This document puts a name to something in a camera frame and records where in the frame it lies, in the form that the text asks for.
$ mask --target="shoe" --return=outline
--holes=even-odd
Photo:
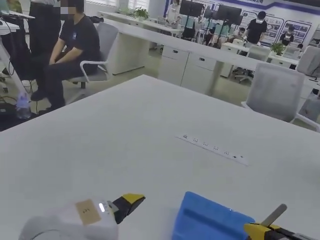
[[[55,108],[52,108],[52,107],[48,107],[46,110],[40,110],[39,112],[38,112],[38,115],[39,116],[42,116],[42,115],[45,115],[45,114],[47,114],[47,113],[50,113],[50,112],[52,112],[52,111],[54,111],[54,110],[56,110]]]
[[[42,99],[45,99],[47,97],[46,93],[41,90],[37,90],[34,93],[32,93],[30,99],[31,101],[38,102],[41,101]]]

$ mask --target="person standing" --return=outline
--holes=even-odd
[[[294,31],[295,27],[291,25],[289,26],[288,30],[280,36],[279,40],[283,45],[288,46],[290,43],[294,41]]]
[[[251,44],[259,44],[263,40],[267,31],[268,24],[265,20],[266,12],[261,11],[258,13],[256,19],[250,21],[246,29],[246,40]]]
[[[178,27],[180,23],[180,0],[173,0],[166,11],[165,21],[170,27]]]
[[[50,54],[61,29],[60,0],[31,0],[29,15],[30,51],[32,57]]]

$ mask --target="label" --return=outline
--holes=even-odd
[[[75,207],[84,226],[94,224],[101,220],[98,210],[91,199],[77,202]]]

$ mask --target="display board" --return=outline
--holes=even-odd
[[[289,26],[294,26],[294,39],[293,43],[291,43],[292,46],[298,46],[298,44],[302,44],[307,36],[307,33],[310,30],[311,25],[307,23],[297,22],[297,21],[291,21],[288,20],[285,22],[281,34],[285,33]]]
[[[267,15],[265,17],[265,21],[268,24],[268,26],[261,43],[263,45],[269,46],[276,42],[277,37],[280,35],[281,27],[283,26],[285,20],[279,17]]]
[[[245,29],[247,29],[251,20],[257,18],[257,14],[253,11],[242,11],[242,15],[243,15],[243,18],[242,18],[242,22],[240,24],[240,27],[245,28]]]

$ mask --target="white desk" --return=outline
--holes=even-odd
[[[0,35],[7,35],[12,32],[15,32],[16,30],[19,29],[18,25],[5,22],[5,21],[0,21],[2,22],[2,25],[0,25]],[[10,61],[10,55],[8,54],[7,50],[5,49],[2,39],[0,38],[0,58],[1,61],[3,62],[4,66],[6,69],[9,71],[9,73],[13,74],[11,75],[11,78],[15,84],[15,86],[18,88],[20,93],[27,93],[25,87],[23,86],[19,76],[17,75],[17,72],[14,71],[14,67]]]
[[[148,57],[149,42],[164,45],[164,48],[170,47],[172,49],[186,52],[187,54],[184,55],[185,58],[183,59],[183,62],[185,61],[184,65],[186,65],[189,53],[211,60],[218,60],[219,63],[216,71],[217,76],[215,76],[212,82],[218,79],[218,70],[221,70],[221,65],[223,65],[223,63],[229,63],[241,68],[255,70],[257,63],[259,62],[252,58],[247,58],[230,52],[221,52],[221,50],[213,47],[185,41],[122,22],[105,18],[104,23],[115,26],[120,33],[109,57],[112,73],[114,74],[120,74],[144,67]]]
[[[169,33],[171,33],[172,36],[178,35],[182,32],[182,30],[179,28],[175,29],[175,28],[161,25],[161,24],[155,23],[153,21],[148,21],[148,20],[140,21],[134,17],[130,17],[130,16],[120,14],[120,13],[104,12],[104,11],[98,11],[98,13],[103,18],[111,19],[111,20],[118,21],[118,22],[125,23],[125,24],[131,23],[133,25],[136,25],[137,27],[139,27],[141,25],[147,26],[152,29],[157,29],[157,30],[169,32]]]
[[[191,145],[190,134],[245,156],[244,166]],[[93,196],[146,200],[119,240],[169,240],[186,191],[319,236],[320,134],[140,76],[0,133],[0,231],[17,240],[26,220]]]
[[[241,46],[238,44],[233,44],[230,42],[226,42],[222,46],[223,46],[224,50],[236,49],[238,51],[248,52],[250,49],[249,47]],[[281,65],[281,63],[282,63],[282,65],[284,64],[285,65],[284,67],[287,67],[287,68],[289,68],[290,65],[298,65],[298,63],[299,63],[299,60],[291,59],[291,58],[284,57],[284,56],[273,55],[273,54],[270,54],[268,58],[271,59],[272,64]]]

